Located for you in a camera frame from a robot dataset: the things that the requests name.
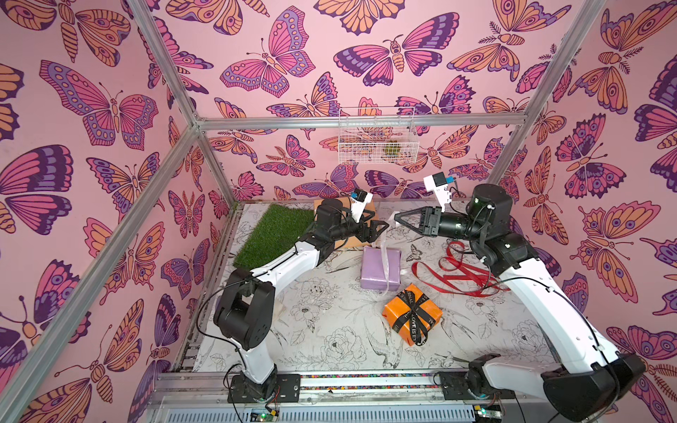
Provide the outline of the red satin ribbon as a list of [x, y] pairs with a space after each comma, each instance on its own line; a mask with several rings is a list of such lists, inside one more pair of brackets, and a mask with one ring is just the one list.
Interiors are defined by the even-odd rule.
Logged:
[[448, 241], [436, 267], [415, 261], [411, 265], [412, 275], [439, 294], [489, 298], [509, 291], [488, 269], [469, 264], [465, 259], [471, 252], [463, 247], [461, 241]]

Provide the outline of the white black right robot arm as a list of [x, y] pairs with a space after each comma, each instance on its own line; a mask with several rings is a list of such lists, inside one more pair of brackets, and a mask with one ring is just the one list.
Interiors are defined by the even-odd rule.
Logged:
[[568, 299], [532, 244], [510, 229], [512, 206], [504, 188], [480, 184], [464, 213], [428, 206], [395, 213], [394, 220], [423, 236], [466, 241], [495, 278], [495, 287], [520, 299], [555, 350], [553, 367], [498, 354], [471, 361], [470, 393], [480, 398], [521, 392], [548, 401], [569, 421], [597, 421], [639, 381], [645, 365], [636, 354], [620, 352]]

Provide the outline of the orange gift box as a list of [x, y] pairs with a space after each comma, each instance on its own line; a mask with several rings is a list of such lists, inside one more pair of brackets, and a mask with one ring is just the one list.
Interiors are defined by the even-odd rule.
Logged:
[[383, 309], [390, 328], [410, 347], [422, 347], [429, 333], [442, 320], [444, 312], [421, 289], [410, 285], [400, 291]]

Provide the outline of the lilac gift box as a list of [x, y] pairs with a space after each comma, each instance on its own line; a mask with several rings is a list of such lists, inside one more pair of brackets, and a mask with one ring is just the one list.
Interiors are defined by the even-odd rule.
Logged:
[[382, 270], [381, 251], [379, 248], [365, 247], [361, 261], [361, 288], [380, 291], [384, 290], [384, 273]]

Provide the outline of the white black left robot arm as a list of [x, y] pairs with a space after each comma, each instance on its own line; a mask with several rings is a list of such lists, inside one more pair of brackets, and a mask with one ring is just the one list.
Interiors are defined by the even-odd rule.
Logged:
[[213, 322], [240, 355], [243, 385], [252, 398], [268, 399], [278, 391], [278, 368], [266, 346], [276, 294], [317, 268], [349, 239], [376, 241], [389, 224], [377, 220], [367, 208], [372, 198], [357, 189], [348, 197], [349, 207], [336, 198], [324, 199], [309, 229], [288, 251], [259, 268], [237, 268], [228, 276]]

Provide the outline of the white satin ribbon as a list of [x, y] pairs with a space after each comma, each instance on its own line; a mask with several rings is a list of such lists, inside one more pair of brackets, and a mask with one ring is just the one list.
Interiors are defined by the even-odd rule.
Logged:
[[390, 236], [391, 229], [395, 229], [398, 226], [395, 215], [396, 213], [393, 212], [386, 220], [388, 227], [384, 229], [384, 232], [379, 237], [382, 270], [384, 273], [383, 297], [400, 286], [400, 252], [393, 248]]

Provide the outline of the black printed ribbon bow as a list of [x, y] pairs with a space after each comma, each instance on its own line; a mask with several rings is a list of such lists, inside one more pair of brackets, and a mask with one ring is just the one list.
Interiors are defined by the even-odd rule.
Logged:
[[405, 304], [405, 311], [396, 313], [396, 320], [391, 325], [397, 333], [409, 324], [409, 338], [411, 342], [409, 345], [417, 345], [421, 347], [428, 341], [428, 333], [437, 324], [437, 319], [430, 315], [423, 306], [429, 302], [428, 296], [421, 293], [419, 297], [414, 291], [408, 289], [403, 290], [397, 296], [400, 301]]

